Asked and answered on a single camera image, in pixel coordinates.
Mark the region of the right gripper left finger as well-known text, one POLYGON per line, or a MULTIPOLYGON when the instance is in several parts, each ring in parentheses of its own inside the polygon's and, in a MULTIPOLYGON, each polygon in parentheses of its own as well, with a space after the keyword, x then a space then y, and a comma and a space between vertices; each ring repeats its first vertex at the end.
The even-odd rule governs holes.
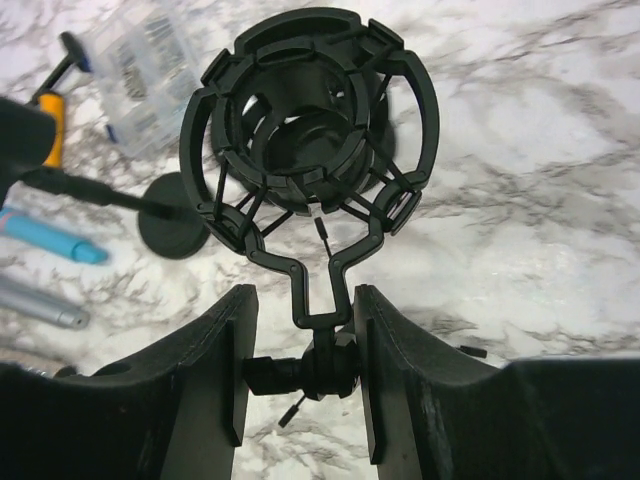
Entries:
POLYGON ((244 433, 251 285, 96 373, 1 368, 5 479, 227 479, 244 433))

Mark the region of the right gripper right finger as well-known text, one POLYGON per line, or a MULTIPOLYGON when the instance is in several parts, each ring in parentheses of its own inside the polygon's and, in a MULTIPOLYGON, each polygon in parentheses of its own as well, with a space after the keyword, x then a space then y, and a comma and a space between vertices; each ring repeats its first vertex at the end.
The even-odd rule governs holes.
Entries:
POLYGON ((421 329, 376 288, 354 320, 369 456, 382 479, 635 479, 639 363, 495 368, 421 329))

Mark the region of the black round-base mic stand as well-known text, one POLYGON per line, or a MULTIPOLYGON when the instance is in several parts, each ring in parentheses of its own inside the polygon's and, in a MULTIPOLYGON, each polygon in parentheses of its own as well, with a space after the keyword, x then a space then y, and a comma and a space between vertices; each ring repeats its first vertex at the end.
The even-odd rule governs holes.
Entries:
POLYGON ((140 237, 158 256, 181 260, 197 253, 209 233, 189 206, 178 172, 156 178, 141 197, 112 189, 87 177, 46 167, 44 161, 57 137, 53 116, 31 105, 1 99, 1 199, 22 182, 54 195, 98 206, 116 206, 137 213, 140 237))

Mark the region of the tall grey microphone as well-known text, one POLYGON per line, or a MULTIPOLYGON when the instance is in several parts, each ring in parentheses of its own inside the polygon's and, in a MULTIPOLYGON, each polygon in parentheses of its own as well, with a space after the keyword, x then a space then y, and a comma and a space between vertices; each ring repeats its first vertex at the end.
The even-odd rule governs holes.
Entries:
POLYGON ((9 278, 1 278, 1 306, 60 328, 81 330, 90 315, 82 308, 9 278))

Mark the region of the blue microphone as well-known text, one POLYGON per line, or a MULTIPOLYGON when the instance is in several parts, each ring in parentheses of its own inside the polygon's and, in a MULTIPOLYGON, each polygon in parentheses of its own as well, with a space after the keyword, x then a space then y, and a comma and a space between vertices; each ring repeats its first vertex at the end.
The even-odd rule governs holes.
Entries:
POLYGON ((34 220, 12 208, 1 210, 1 233, 77 263, 97 265, 109 259, 106 250, 88 239, 34 220))

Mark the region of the black tripod mic stand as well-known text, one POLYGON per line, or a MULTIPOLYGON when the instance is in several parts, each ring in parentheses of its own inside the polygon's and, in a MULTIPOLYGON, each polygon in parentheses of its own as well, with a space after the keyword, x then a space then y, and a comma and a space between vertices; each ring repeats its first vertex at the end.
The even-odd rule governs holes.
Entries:
POLYGON ((440 343, 368 287, 350 291, 347 271, 378 253, 419 205, 435 164, 439 110, 419 57, 377 21, 338 8, 273 16, 223 51, 191 97, 180 135, 181 174, 205 227, 233 252, 291 283, 296 327, 313 339, 299 359, 239 357, 226 330, 232 374, 257 395, 303 391, 344 397, 356 385, 374 424, 427 415, 427 381, 443 366, 440 343), (366 235, 329 250, 333 309, 312 313, 308 272, 270 252, 259 227, 264 204, 283 219, 343 212, 366 235), (425 347, 431 356, 417 359, 425 347))

